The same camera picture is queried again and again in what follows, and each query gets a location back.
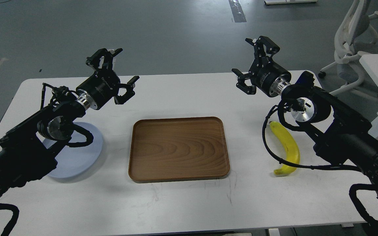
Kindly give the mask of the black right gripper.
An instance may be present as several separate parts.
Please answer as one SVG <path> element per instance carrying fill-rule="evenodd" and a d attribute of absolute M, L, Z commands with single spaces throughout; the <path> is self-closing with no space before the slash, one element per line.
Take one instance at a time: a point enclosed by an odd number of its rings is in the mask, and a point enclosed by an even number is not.
<path fill-rule="evenodd" d="M 236 87 L 247 95 L 256 94 L 259 88 L 268 97 L 278 96 L 273 83 L 277 79 L 291 81 L 291 73 L 272 59 L 280 51 L 280 47 L 267 36 L 259 36 L 258 39 L 246 38 L 245 41 L 254 47 L 255 61 L 248 73 L 243 74 L 239 69 L 232 69 L 237 76 Z M 252 85 L 247 85 L 246 80 L 250 80 Z"/>

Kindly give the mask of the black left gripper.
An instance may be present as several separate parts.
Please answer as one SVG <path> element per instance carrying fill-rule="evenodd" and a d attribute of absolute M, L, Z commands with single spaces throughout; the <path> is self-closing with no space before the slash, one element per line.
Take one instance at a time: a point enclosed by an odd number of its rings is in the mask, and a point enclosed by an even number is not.
<path fill-rule="evenodd" d="M 123 48 L 102 48 L 86 58 L 86 65 L 92 68 L 94 73 L 78 85 L 76 91 L 86 93 L 91 97 L 90 108 L 101 109 L 113 97 L 116 105 L 123 105 L 135 96 L 135 83 L 140 76 L 133 76 L 124 84 L 120 83 L 120 79 L 115 73 L 116 56 L 122 51 Z M 122 95 L 120 95 L 121 89 L 125 90 Z"/>

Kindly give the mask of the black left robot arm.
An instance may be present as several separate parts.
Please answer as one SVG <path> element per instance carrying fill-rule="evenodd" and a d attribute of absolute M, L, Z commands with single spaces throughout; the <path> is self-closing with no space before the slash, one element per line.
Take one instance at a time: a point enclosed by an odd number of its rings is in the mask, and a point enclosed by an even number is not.
<path fill-rule="evenodd" d="M 10 188 L 23 187 L 54 170 L 55 158 L 64 147 L 80 148 L 92 144 L 93 134 L 74 124 L 74 120 L 83 117 L 88 109 L 99 110 L 111 99 L 122 105 L 135 95 L 135 82 L 139 76 L 121 83 L 113 70 L 114 58 L 122 51 L 122 48 L 102 48 L 87 57 L 86 64 L 94 72 L 75 90 L 42 84 L 40 110 L 0 139 L 0 197 Z M 12 212 L 2 231 L 3 236 L 8 236 L 17 223 L 19 209 L 0 203 L 0 210 Z"/>

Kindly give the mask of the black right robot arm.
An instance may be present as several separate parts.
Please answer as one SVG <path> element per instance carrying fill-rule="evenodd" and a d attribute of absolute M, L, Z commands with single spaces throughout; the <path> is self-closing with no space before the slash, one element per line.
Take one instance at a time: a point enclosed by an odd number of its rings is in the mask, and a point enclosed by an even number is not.
<path fill-rule="evenodd" d="M 280 48 L 267 36 L 245 39 L 254 48 L 254 60 L 247 73 L 233 68 L 236 86 L 254 95 L 260 89 L 268 97 L 280 96 L 262 125 L 267 152 L 279 163 L 310 170 L 352 170 L 367 176 L 370 184 L 353 184 L 349 197 L 359 215 L 369 224 L 369 233 L 378 235 L 378 140 L 368 132 L 371 123 L 348 105 L 314 85 L 314 74 L 304 71 L 292 84 L 291 73 L 274 62 Z M 274 154 L 266 143 L 265 129 L 271 115 L 278 114 L 283 127 L 305 132 L 313 141 L 318 157 L 328 165 L 305 166 Z"/>

